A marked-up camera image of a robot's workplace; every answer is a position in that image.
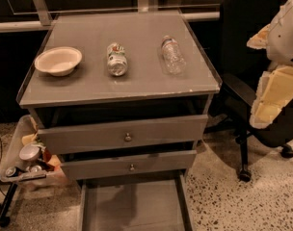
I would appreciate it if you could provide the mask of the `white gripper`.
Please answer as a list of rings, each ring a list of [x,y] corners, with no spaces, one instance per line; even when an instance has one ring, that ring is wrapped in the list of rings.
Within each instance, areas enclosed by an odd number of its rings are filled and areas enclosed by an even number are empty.
[[[259,79],[256,99],[251,109],[250,125],[264,129],[271,125],[293,99],[293,0],[280,8],[270,25],[264,26],[247,41],[252,49],[265,49],[271,61],[280,65],[264,71]]]

